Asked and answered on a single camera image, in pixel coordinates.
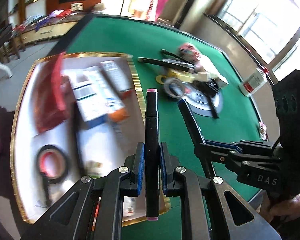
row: white chair leg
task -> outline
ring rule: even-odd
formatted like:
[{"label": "white chair leg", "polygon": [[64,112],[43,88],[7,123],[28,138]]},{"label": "white chair leg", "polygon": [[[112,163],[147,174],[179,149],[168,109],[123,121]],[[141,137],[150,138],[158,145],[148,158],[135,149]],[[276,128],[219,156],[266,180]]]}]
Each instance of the white chair leg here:
[{"label": "white chair leg", "polygon": [[0,69],[3,70],[3,71],[5,71],[8,74],[9,78],[12,77],[12,72],[11,72],[10,68],[7,65],[2,64],[0,62]]}]

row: bottle with red label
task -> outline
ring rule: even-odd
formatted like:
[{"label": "bottle with red label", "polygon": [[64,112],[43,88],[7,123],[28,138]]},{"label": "bottle with red label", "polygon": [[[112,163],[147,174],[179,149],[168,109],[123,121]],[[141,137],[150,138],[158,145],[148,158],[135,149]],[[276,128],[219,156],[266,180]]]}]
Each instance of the bottle with red label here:
[{"label": "bottle with red label", "polygon": [[256,68],[255,72],[239,85],[241,92],[246,97],[250,97],[267,82],[266,74],[268,73],[269,70],[266,68]]}]

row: silver screw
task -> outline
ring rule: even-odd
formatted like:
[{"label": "silver screw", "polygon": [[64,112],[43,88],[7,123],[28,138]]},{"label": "silver screw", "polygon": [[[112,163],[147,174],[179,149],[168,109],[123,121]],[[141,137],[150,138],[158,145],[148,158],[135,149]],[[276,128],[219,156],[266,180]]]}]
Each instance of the silver screw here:
[{"label": "silver screw", "polygon": [[214,178],[213,178],[213,182],[214,182],[214,183],[217,183],[217,184],[221,184],[221,183],[223,182],[223,179],[220,178],[220,177],[214,177]]},{"label": "silver screw", "polygon": [[121,172],[121,173],[126,173],[128,171],[129,171],[128,167],[122,166],[122,167],[119,168],[119,172]]},{"label": "silver screw", "polygon": [[176,167],[176,171],[179,172],[179,173],[184,173],[184,172],[186,172],[186,168],[182,167],[182,166],[179,166],[179,167]]},{"label": "silver screw", "polygon": [[83,176],[81,178],[81,182],[84,184],[90,182],[90,180],[91,180],[90,176]]}]

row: green table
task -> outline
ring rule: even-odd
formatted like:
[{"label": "green table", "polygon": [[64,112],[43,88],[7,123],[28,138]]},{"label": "green table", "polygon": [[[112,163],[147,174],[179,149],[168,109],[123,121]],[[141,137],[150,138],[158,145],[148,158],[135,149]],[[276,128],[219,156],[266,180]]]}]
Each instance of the green table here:
[{"label": "green table", "polygon": [[[167,142],[170,154],[177,156],[183,166],[204,176],[200,161],[194,156],[194,146],[176,102],[160,92],[162,87],[155,81],[159,74],[158,67],[138,62],[138,57],[160,59],[160,49],[174,52],[184,42],[194,44],[202,54],[208,56],[229,82],[222,90],[224,106],[220,118],[215,120],[196,115],[205,138],[228,143],[240,139],[259,140],[257,111],[252,101],[238,89],[240,78],[236,70],[223,52],[206,42],[163,25],[121,17],[88,15],[59,43],[64,43],[67,53],[102,51],[133,55],[143,92],[148,88],[157,88],[159,91],[160,141]],[[214,166],[217,175],[246,200],[250,200],[258,191],[237,182],[236,174],[224,165],[215,163]],[[122,228],[122,239],[181,239],[180,200],[170,198],[170,201],[171,210],[161,215],[157,222],[146,221]]]}]

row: pink marker cap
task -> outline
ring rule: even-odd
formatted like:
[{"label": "pink marker cap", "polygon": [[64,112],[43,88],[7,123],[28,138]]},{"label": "pink marker cap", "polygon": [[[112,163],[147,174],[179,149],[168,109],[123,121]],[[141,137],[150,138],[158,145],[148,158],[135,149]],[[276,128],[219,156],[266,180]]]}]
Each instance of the pink marker cap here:
[{"label": "pink marker cap", "polygon": [[149,88],[147,92],[158,92],[155,88]]},{"label": "pink marker cap", "polygon": [[157,221],[157,220],[158,220],[158,217],[156,217],[156,218],[147,218],[147,221]]}]

